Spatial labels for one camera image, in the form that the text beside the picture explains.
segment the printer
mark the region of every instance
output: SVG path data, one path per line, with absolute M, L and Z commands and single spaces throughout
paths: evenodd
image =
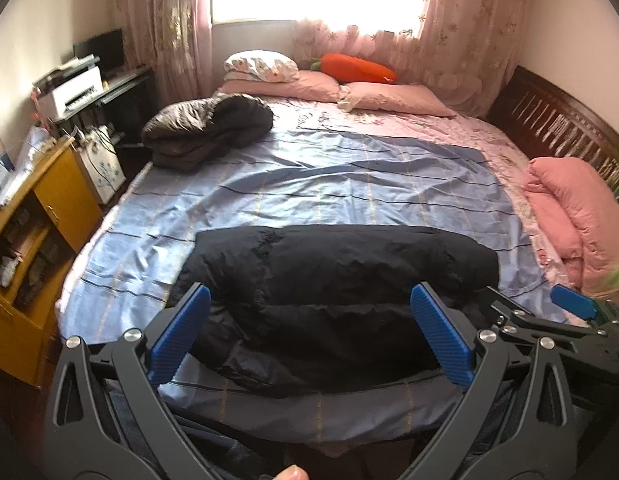
M 55 121 L 69 115 L 104 90 L 98 56 L 73 59 L 49 72 L 33 84 L 40 90 L 38 109 L 46 119 Z

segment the cabinet drawer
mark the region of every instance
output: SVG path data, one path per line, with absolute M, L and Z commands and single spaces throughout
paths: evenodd
M 41 330 L 0 298 L 0 368 L 35 384 L 41 343 Z
M 71 149 L 38 181 L 34 193 L 65 240 L 79 252 L 102 218 Z

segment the carrot plush toy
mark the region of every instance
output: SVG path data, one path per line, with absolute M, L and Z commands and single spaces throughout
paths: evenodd
M 320 70 L 341 83 L 394 83 L 396 73 L 378 63 L 345 54 L 325 54 L 312 60 L 311 70 Z

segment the blue gripper pad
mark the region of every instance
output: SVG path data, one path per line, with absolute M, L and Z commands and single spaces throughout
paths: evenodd
M 149 383 L 157 388 L 171 381 L 209 316 L 211 294 L 200 286 L 156 341 L 149 354 Z
M 436 299 L 422 285 L 412 289 L 412 313 L 447 378 L 464 390 L 474 380 L 473 354 Z
M 552 303 L 581 319 L 594 319 L 598 314 L 594 300 L 563 285 L 554 285 L 549 298 Z

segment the folded blanket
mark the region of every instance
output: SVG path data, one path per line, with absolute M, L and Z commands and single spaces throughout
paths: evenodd
M 156 166 L 193 171 L 202 162 L 243 148 L 272 129 L 272 109 L 244 94 L 169 105 L 142 132 Z
M 541 157 L 524 190 L 539 225 L 586 296 L 619 301 L 619 205 L 596 170 L 575 157 Z

